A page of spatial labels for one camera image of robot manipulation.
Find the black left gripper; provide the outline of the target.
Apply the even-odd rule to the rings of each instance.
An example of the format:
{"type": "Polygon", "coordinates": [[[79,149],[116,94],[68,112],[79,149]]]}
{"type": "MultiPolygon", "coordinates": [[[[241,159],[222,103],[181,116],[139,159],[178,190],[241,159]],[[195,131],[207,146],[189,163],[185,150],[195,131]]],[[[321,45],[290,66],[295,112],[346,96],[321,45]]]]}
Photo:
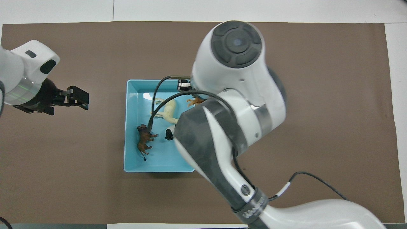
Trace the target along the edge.
{"type": "Polygon", "coordinates": [[[38,93],[28,102],[14,105],[13,107],[22,110],[25,113],[45,113],[54,115],[54,106],[78,106],[84,110],[89,110],[89,93],[76,86],[67,88],[67,102],[66,96],[61,95],[63,90],[58,89],[55,84],[46,79],[38,93]]]}

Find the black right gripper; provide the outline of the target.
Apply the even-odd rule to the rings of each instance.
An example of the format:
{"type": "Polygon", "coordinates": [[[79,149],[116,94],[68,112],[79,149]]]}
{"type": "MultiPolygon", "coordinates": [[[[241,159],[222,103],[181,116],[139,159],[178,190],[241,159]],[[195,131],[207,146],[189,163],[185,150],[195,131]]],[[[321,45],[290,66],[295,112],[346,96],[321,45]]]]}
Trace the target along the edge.
{"type": "Polygon", "coordinates": [[[193,90],[193,88],[191,86],[191,80],[179,79],[177,82],[177,91],[183,92],[183,91],[189,91],[189,90],[193,90]]]}

